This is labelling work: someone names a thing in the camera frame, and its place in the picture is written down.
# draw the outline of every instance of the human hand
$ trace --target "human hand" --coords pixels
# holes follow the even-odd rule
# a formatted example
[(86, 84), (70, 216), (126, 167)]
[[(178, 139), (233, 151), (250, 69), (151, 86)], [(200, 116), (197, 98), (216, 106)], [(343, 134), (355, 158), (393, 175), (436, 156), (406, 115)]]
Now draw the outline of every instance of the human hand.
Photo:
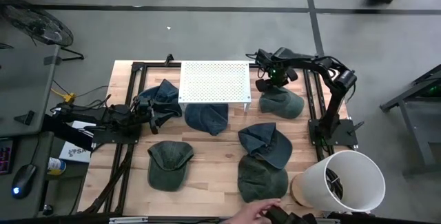
[(263, 212), (272, 206), (280, 207), (280, 199), (274, 198), (247, 203), (224, 224), (271, 224), (271, 221), (263, 216)]

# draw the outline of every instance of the computer mouse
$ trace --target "computer mouse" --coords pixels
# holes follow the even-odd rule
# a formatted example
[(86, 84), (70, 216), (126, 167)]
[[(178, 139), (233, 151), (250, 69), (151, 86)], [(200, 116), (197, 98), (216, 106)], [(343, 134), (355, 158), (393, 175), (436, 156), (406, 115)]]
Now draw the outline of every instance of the computer mouse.
[(36, 171), (37, 167), (33, 164), (20, 167), (12, 180), (12, 197), (22, 199), (29, 195)]

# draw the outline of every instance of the keyboard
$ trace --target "keyboard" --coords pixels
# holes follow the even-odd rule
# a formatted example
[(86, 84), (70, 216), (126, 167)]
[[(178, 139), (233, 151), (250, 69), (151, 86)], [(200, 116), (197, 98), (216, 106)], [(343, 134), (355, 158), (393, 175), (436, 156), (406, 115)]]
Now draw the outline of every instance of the keyboard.
[(0, 175), (9, 174), (12, 171), (14, 144), (13, 139), (0, 138)]

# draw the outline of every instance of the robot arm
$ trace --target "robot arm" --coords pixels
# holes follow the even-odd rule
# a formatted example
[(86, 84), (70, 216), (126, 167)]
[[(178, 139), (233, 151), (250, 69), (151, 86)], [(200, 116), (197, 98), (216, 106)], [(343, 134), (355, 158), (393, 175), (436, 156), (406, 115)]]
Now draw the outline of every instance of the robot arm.
[[(325, 85), (331, 91), (332, 97), (326, 113), (319, 121), (317, 131), (325, 138), (329, 138), (338, 125), (338, 111), (345, 95), (357, 80), (354, 71), (333, 57), (312, 57), (296, 54), (287, 48), (279, 48), (273, 54), (259, 49), (255, 55), (256, 58), (253, 59), (256, 60), (256, 64), (269, 77), (269, 79), (256, 81), (256, 87), (260, 92), (264, 92), (273, 86), (284, 86), (289, 83), (288, 79), (296, 80), (297, 74), (293, 70), (294, 68), (311, 70), (322, 76)], [(338, 74), (331, 75), (329, 70), (334, 70)]]

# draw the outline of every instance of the white pegboard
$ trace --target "white pegboard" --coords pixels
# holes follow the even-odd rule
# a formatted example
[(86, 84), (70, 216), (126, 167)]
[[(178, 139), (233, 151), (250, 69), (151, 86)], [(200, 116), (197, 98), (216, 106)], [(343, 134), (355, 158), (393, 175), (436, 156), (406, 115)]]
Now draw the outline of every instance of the white pegboard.
[(248, 61), (183, 61), (179, 103), (251, 103)]

